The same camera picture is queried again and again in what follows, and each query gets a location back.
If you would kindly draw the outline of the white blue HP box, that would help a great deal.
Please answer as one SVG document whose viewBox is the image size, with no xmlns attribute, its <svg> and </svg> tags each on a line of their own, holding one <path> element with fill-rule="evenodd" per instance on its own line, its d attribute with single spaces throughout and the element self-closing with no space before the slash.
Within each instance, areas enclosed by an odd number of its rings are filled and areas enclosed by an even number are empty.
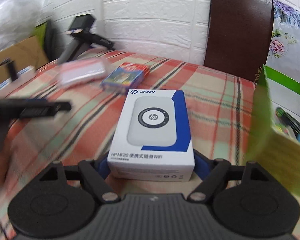
<svg viewBox="0 0 300 240">
<path fill-rule="evenodd" d="M 194 153 L 182 90 L 129 90 L 107 158 L 116 178 L 186 182 Z"/>
</svg>

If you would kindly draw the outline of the pink pack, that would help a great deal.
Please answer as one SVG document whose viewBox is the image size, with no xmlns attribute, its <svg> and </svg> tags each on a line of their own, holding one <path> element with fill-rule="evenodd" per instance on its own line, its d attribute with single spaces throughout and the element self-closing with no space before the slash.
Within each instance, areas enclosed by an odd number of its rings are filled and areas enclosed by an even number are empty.
<svg viewBox="0 0 300 240">
<path fill-rule="evenodd" d="M 63 63 L 59 66 L 58 85 L 69 88 L 107 76 L 105 63 L 100 58 L 89 58 Z"/>
</svg>

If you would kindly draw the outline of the red blue card box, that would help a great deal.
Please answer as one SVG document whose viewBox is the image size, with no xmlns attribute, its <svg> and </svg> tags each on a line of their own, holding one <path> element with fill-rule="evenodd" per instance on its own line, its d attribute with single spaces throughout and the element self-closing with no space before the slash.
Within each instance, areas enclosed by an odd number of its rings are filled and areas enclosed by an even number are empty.
<svg viewBox="0 0 300 240">
<path fill-rule="evenodd" d="M 127 94 L 130 89 L 136 89 L 149 72 L 148 65 L 124 62 L 101 82 L 101 87 L 109 92 Z"/>
</svg>

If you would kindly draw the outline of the blue capped marker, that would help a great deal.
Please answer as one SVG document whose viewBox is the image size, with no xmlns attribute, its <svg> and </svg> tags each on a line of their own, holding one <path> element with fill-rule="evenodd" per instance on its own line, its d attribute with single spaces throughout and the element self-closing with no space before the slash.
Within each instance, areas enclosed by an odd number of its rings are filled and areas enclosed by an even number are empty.
<svg viewBox="0 0 300 240">
<path fill-rule="evenodd" d="M 300 142 L 300 122 L 285 112 L 281 107 L 276 108 L 275 114 L 286 127 L 292 129 L 297 141 Z"/>
</svg>

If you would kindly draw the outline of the plaid red bed blanket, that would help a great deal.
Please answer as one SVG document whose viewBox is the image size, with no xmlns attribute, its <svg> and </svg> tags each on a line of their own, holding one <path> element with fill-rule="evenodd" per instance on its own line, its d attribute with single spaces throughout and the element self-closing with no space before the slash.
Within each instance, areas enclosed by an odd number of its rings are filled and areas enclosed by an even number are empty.
<svg viewBox="0 0 300 240">
<path fill-rule="evenodd" d="M 178 60 L 121 51 L 103 54 L 114 66 L 124 62 L 149 65 L 142 89 L 183 90 L 193 147 L 210 159 L 239 163 L 247 148 L 255 84 L 243 78 Z M 16 121 L 8 136 L 8 152 L 0 164 L 0 239 L 14 231 L 7 217 L 10 200 L 48 163 L 75 165 L 107 152 L 126 97 L 102 90 L 99 82 L 68 90 L 57 86 L 57 65 L 51 62 L 15 97 L 70 100 L 72 110 L 50 119 Z"/>
</svg>

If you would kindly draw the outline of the brown cardboard box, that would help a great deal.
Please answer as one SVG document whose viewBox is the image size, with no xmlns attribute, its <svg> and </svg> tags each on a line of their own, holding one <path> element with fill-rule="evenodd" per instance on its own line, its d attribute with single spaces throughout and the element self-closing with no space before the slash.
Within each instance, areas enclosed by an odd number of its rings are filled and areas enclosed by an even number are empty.
<svg viewBox="0 0 300 240">
<path fill-rule="evenodd" d="M 39 44 L 38 38 L 35 36 L 29 37 L 0 51 L 0 64 L 6 59 L 10 59 L 14 62 L 17 72 L 28 66 L 33 66 L 35 69 L 38 69 L 49 62 Z"/>
</svg>

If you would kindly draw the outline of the green cardboard box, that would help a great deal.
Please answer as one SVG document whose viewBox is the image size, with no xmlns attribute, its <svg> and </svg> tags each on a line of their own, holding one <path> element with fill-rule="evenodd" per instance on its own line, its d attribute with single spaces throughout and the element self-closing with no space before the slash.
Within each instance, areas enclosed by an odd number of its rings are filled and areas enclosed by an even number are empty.
<svg viewBox="0 0 300 240">
<path fill-rule="evenodd" d="M 300 83 L 263 66 L 254 90 L 245 161 L 256 161 L 300 196 L 300 142 L 276 116 L 281 107 L 300 122 Z"/>
</svg>

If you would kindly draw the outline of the white plastic bag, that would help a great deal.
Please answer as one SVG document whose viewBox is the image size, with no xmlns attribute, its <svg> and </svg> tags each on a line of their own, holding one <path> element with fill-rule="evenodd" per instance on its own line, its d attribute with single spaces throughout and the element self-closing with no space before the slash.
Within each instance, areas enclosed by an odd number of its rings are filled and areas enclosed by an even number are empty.
<svg viewBox="0 0 300 240">
<path fill-rule="evenodd" d="M 0 51 L 30 37 L 40 11 L 38 0 L 0 0 Z"/>
</svg>

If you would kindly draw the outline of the spare black handheld gripper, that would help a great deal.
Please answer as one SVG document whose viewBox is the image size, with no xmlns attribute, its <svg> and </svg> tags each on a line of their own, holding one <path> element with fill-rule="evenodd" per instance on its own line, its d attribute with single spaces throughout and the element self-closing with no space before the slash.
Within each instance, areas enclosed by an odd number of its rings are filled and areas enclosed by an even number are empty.
<svg viewBox="0 0 300 240">
<path fill-rule="evenodd" d="M 58 58 L 57 64 L 63 64 L 75 60 L 83 52 L 89 50 L 92 44 L 102 46 L 110 50 L 114 48 L 114 42 L 90 32 L 95 21 L 96 19 L 91 14 L 79 15 L 74 18 L 66 32 L 73 39 Z"/>
</svg>

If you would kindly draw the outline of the floral white pillow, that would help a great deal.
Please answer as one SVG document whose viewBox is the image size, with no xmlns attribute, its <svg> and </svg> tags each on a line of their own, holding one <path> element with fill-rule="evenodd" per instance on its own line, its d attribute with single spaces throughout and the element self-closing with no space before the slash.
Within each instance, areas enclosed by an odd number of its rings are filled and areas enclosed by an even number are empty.
<svg viewBox="0 0 300 240">
<path fill-rule="evenodd" d="M 300 83 L 300 11 L 277 0 L 273 9 L 266 65 Z"/>
</svg>

